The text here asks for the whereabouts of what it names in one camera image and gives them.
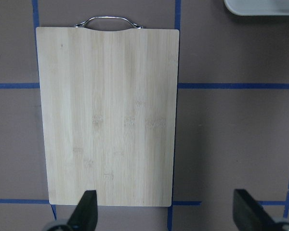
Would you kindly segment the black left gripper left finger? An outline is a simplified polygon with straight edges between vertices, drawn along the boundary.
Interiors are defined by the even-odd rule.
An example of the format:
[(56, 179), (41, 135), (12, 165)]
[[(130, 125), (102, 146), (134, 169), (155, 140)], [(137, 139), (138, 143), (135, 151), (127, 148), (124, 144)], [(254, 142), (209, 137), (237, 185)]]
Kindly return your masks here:
[(94, 231), (97, 226), (97, 192), (87, 190), (81, 197), (63, 231)]

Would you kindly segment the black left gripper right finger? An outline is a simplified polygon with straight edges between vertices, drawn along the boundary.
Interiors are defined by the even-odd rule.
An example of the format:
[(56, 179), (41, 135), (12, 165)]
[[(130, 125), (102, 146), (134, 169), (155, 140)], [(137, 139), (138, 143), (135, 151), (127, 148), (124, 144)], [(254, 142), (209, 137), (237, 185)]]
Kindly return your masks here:
[(233, 193), (233, 221), (239, 231), (277, 231), (279, 225), (244, 189)]

